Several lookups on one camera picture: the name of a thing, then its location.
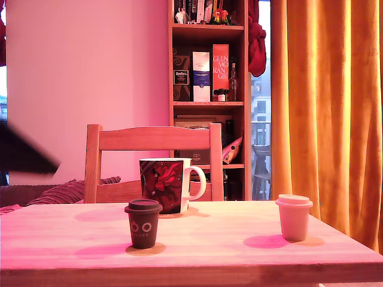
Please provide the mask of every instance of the mug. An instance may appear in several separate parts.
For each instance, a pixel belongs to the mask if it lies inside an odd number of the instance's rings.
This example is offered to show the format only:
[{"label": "mug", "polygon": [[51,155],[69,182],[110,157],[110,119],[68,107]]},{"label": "mug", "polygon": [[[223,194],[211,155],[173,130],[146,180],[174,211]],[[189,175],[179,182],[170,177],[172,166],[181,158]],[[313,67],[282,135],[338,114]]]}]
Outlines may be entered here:
[{"label": "mug", "polygon": [[[139,161],[142,197],[157,200],[163,207],[161,213],[180,213],[189,207],[189,200],[203,196],[206,177],[202,169],[191,166],[191,158],[143,158]],[[190,195],[190,172],[199,175],[200,188]]]}]

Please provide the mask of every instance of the white box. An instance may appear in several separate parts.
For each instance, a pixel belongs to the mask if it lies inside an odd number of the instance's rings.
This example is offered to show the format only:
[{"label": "white box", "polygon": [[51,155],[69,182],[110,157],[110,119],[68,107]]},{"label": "white box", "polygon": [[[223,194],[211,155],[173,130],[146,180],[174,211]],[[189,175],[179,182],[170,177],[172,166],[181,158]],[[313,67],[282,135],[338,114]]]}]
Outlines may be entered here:
[{"label": "white box", "polygon": [[210,102],[209,52],[193,52],[193,101]]}]

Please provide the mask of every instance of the red cloth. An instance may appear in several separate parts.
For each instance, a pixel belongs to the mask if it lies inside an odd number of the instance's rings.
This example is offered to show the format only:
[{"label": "red cloth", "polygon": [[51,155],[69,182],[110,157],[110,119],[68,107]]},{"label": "red cloth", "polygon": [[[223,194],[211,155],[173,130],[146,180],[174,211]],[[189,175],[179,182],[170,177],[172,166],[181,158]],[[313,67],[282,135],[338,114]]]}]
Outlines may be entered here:
[{"label": "red cloth", "polygon": [[249,0],[249,72],[259,77],[266,69],[266,31],[258,24],[259,0]]},{"label": "red cloth", "polygon": [[[0,13],[2,11],[2,6],[4,5],[4,0],[0,0]],[[6,56],[5,56],[5,25],[2,19],[0,19],[0,67],[6,65]]]}]

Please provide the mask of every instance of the mug handle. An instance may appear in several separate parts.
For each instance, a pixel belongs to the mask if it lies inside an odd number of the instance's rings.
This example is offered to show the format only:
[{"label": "mug handle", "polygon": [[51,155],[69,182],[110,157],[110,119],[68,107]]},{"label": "mug handle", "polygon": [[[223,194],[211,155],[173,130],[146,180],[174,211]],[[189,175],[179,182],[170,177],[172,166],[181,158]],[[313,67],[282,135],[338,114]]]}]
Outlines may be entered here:
[{"label": "mug handle", "polygon": [[205,190],[206,190],[206,177],[205,177],[205,174],[204,174],[203,170],[200,167],[197,167],[197,166],[190,166],[190,167],[185,168],[185,176],[189,176],[190,172],[192,170],[194,170],[196,173],[198,173],[201,185],[199,187],[198,193],[195,196],[188,195],[188,196],[185,196],[184,198],[185,199],[189,199],[189,200],[196,200],[196,199],[199,199],[201,196],[203,196],[203,194],[205,193]]}]

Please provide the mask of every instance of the white lid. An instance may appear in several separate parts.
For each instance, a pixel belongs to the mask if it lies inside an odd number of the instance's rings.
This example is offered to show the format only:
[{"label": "white lid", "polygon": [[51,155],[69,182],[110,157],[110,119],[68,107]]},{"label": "white lid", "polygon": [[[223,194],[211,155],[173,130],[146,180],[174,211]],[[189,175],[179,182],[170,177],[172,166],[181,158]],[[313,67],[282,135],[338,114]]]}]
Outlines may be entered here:
[{"label": "white lid", "polygon": [[308,197],[295,196],[293,194],[280,194],[275,202],[278,205],[296,205],[296,206],[312,206],[312,202]]}]

